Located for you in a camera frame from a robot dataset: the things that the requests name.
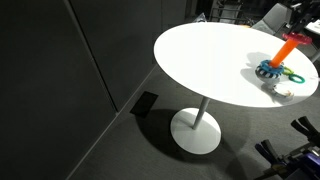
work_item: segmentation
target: table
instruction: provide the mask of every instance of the table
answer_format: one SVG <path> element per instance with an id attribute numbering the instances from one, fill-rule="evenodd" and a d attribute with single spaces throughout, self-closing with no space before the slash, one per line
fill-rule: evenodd
<path id="1" fill-rule="evenodd" d="M 296 84 L 287 77 L 280 82 L 294 91 L 293 100 L 266 93 L 264 83 L 256 77 L 260 62 L 271 59 L 283 44 L 283 40 L 255 29 L 212 22 L 185 24 L 161 34 L 154 45 L 159 66 L 176 82 L 203 96 L 199 109 L 182 109 L 173 117 L 170 128 L 177 144 L 194 154 L 206 154 L 218 146 L 220 127 L 205 112 L 210 99 L 267 108 L 295 104 L 312 95 L 318 74 L 297 49 L 284 63 L 306 82 Z"/>
<path id="2" fill-rule="evenodd" d="M 309 23 L 305 29 L 320 35 L 320 20 L 318 19 L 316 22 Z M 320 49 L 317 50 L 317 52 L 311 57 L 311 62 L 315 62 L 320 57 Z"/>

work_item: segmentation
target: green object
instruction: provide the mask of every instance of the green object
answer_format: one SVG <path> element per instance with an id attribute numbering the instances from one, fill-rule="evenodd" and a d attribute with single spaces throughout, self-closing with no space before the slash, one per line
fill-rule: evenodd
<path id="1" fill-rule="evenodd" d="M 294 72 L 292 71 L 292 69 L 285 66 L 282 74 L 289 76 L 290 74 L 293 74 L 293 73 Z"/>
<path id="2" fill-rule="evenodd" d="M 302 84 L 302 83 L 306 82 L 306 80 L 303 77 L 301 77 L 297 74 L 290 74 L 289 79 L 295 83 L 298 83 L 298 84 Z"/>

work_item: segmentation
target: orange toy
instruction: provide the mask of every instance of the orange toy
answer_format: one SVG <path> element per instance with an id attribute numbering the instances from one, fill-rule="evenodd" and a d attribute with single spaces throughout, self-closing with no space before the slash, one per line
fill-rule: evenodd
<path id="1" fill-rule="evenodd" d="M 298 44 L 310 44 L 312 41 L 310 37 L 296 33 L 283 34 L 283 37 L 288 40 L 282 46 L 282 48 L 276 54 L 276 56 L 270 61 L 269 65 L 273 68 L 278 68 L 281 62 L 290 54 L 290 52 Z"/>

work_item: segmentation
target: table base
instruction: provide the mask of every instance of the table base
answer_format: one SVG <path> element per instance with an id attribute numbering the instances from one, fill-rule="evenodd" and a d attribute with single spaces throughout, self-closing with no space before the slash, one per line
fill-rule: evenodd
<path id="1" fill-rule="evenodd" d="M 187 108 L 174 115 L 171 134 L 176 143 L 193 154 L 207 154 L 219 145 L 221 130 L 217 121 L 207 112 L 196 130 L 192 128 L 199 109 Z"/>

